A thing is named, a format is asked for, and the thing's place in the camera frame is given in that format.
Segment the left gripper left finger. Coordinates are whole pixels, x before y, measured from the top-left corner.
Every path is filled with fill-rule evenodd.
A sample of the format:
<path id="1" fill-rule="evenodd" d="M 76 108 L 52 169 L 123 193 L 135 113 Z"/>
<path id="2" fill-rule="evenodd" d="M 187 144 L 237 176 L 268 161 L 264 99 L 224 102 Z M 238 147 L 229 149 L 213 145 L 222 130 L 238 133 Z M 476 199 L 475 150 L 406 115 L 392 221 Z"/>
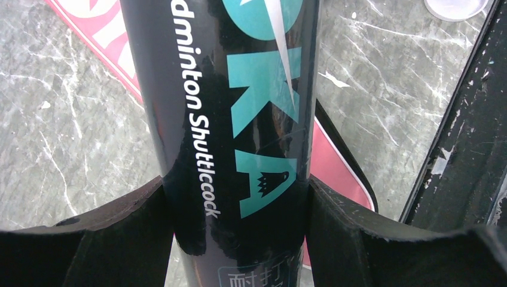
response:
<path id="1" fill-rule="evenodd" d="M 1 285 L 163 286 L 172 241 L 156 177 L 54 226 L 1 231 Z"/>

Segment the black shuttlecock tube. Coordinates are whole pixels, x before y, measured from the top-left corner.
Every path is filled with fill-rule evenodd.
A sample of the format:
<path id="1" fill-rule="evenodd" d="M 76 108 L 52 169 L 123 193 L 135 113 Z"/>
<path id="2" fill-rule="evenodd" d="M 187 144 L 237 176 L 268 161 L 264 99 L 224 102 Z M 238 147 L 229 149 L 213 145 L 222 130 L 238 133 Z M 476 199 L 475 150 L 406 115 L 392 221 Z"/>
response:
<path id="1" fill-rule="evenodd" d="M 190 286 L 298 286 L 319 1 L 121 1 Z"/>

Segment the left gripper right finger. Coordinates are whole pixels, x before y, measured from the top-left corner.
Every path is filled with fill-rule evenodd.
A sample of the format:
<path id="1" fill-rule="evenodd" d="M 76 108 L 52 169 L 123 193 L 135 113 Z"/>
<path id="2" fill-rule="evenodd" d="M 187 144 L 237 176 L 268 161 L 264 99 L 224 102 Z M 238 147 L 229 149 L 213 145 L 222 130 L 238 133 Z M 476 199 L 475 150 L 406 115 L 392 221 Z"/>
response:
<path id="1" fill-rule="evenodd" d="M 373 212 L 311 176 L 306 241 L 316 286 L 505 286 L 506 229 L 433 232 Z"/>

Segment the clear tube lid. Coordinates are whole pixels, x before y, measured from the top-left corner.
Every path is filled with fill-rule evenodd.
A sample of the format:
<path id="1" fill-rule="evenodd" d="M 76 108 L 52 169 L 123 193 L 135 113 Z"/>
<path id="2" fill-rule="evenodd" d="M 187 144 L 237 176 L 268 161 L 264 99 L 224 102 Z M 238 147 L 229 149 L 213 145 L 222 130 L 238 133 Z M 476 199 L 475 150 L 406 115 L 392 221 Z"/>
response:
<path id="1" fill-rule="evenodd" d="M 461 22 L 479 14 L 488 0 L 424 0 L 431 15 L 446 22 Z"/>

